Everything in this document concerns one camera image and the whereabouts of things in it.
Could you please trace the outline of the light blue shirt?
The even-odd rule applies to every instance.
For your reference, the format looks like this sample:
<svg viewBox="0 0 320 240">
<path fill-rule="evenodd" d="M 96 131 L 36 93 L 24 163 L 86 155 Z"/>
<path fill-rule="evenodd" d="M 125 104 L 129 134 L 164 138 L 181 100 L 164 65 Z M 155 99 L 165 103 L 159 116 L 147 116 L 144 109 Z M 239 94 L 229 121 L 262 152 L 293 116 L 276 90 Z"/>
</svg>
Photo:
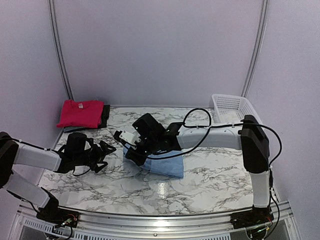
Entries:
<svg viewBox="0 0 320 240">
<path fill-rule="evenodd" d="M 170 157 L 162 160 L 153 160 L 147 158 L 143 165 L 138 166 L 134 163 L 133 160 L 130 160 L 126 157 L 126 154 L 128 152 L 129 145 L 126 144 L 123 148 L 123 161 L 130 162 L 131 165 L 135 165 L 140 169 L 149 171 L 153 174 L 158 174 L 162 176 L 167 176 L 171 178 L 178 178 L 183 179 L 184 178 L 184 160 L 182 156 L 175 156 L 177 154 L 180 154 L 181 151 L 172 151 L 169 153 L 165 153 L 164 157 Z"/>
</svg>

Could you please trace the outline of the magenta t-shirt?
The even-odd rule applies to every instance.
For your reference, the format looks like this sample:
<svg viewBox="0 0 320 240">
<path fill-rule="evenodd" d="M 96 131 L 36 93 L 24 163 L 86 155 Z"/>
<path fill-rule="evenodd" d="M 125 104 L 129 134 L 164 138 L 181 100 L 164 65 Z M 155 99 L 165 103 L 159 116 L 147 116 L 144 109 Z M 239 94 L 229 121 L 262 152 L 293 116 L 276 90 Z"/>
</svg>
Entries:
<svg viewBox="0 0 320 240">
<path fill-rule="evenodd" d="M 65 100 L 57 128 L 84 127 L 96 129 L 101 123 L 104 102 L 98 100 Z"/>
</svg>

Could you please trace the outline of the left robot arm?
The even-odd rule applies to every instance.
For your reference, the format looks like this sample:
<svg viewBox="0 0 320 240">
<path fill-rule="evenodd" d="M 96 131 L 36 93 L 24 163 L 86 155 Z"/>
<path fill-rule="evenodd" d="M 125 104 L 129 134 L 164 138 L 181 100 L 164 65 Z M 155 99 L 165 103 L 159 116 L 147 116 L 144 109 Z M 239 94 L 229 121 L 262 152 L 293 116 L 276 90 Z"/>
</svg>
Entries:
<svg viewBox="0 0 320 240">
<path fill-rule="evenodd" d="M 59 201 L 47 190 L 29 182 L 13 170 L 15 165 L 46 169 L 58 174 L 88 167 L 98 173 L 108 164 L 105 157 L 116 148 L 104 141 L 95 143 L 81 132 L 68 135 L 66 144 L 59 150 L 36 146 L 0 133 L 0 187 L 18 199 L 38 206 L 37 217 L 60 222 L 68 213 L 59 207 Z"/>
</svg>

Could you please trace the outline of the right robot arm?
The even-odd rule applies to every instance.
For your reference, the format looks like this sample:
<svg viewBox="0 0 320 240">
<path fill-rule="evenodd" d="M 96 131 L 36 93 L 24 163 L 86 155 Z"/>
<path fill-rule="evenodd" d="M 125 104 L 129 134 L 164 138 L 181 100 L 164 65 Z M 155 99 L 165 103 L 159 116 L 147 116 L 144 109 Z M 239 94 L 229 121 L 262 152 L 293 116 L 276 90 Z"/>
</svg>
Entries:
<svg viewBox="0 0 320 240">
<path fill-rule="evenodd" d="M 260 124 L 253 115 L 245 115 L 237 123 L 210 122 L 208 125 L 186 125 L 172 122 L 163 127 L 151 114 L 146 113 L 133 123 L 136 134 L 123 131 L 119 141 L 127 148 L 126 158 L 141 166 L 151 155 L 155 161 L 165 160 L 163 155 L 183 150 L 190 153 L 199 147 L 229 148 L 242 151 L 243 166 L 249 173 L 253 190 L 253 208 L 247 219 L 258 224 L 267 216 L 271 204 L 272 174 L 270 141 L 265 130 L 272 128 Z"/>
</svg>

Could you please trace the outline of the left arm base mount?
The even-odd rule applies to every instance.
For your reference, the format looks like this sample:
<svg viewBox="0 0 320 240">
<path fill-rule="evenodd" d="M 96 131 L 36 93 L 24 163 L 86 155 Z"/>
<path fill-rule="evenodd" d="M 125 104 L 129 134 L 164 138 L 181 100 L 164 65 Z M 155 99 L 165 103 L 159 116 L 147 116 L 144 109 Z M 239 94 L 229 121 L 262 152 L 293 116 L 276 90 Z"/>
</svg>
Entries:
<svg viewBox="0 0 320 240">
<path fill-rule="evenodd" d="M 45 213 L 40 211 L 36 214 L 36 218 L 55 224 L 56 228 L 71 227 L 76 228 L 78 225 L 80 213 L 78 211 L 71 211 L 58 208 L 52 213 Z"/>
</svg>

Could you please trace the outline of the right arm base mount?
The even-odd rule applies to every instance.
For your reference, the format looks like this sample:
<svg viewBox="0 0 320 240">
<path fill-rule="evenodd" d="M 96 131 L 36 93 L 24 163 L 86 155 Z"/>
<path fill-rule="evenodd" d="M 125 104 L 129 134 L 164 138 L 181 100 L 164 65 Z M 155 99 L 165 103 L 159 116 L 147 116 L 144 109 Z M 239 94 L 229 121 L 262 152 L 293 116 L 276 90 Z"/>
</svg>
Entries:
<svg viewBox="0 0 320 240">
<path fill-rule="evenodd" d="M 233 225 L 234 229 L 261 225 L 273 220 L 274 215 L 270 210 L 263 210 L 260 208 L 235 212 L 230 216 L 230 223 Z"/>
</svg>

